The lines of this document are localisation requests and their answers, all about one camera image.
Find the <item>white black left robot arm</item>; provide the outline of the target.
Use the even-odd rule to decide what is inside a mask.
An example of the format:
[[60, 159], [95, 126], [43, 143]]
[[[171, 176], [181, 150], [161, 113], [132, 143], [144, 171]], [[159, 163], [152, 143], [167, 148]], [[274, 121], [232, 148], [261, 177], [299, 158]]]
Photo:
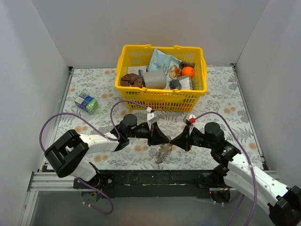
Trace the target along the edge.
[[57, 176], [64, 178], [72, 175], [81, 178], [89, 188], [100, 183], [97, 168], [83, 160], [87, 154], [103, 151], [116, 152], [129, 145], [130, 138], [147, 139], [147, 144], [168, 144], [170, 138], [158, 127], [155, 113], [147, 114], [147, 121], [137, 124], [134, 114], [127, 114], [110, 132], [102, 135], [83, 135], [71, 129], [57, 139], [44, 155]]

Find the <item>large silver keyring with chain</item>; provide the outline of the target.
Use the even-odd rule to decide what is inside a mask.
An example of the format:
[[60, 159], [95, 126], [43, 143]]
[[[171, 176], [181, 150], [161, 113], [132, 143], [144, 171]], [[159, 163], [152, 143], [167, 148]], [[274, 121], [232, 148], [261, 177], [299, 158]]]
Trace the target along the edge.
[[170, 143], [161, 144], [156, 154], [155, 163], [161, 164], [166, 159], [166, 157], [171, 153], [172, 147], [173, 145]]

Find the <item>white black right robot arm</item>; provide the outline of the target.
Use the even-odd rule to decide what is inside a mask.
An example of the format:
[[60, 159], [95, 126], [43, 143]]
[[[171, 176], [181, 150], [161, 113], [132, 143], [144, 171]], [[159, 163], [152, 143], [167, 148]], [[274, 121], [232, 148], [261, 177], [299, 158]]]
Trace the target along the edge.
[[251, 165], [246, 155], [224, 138], [218, 123], [207, 123], [204, 133], [192, 125], [186, 126], [170, 143], [185, 151], [192, 146], [210, 149], [218, 166], [211, 175], [206, 176], [206, 181], [218, 187], [227, 185], [255, 200], [276, 226], [296, 226], [300, 223], [300, 188], [289, 187]]

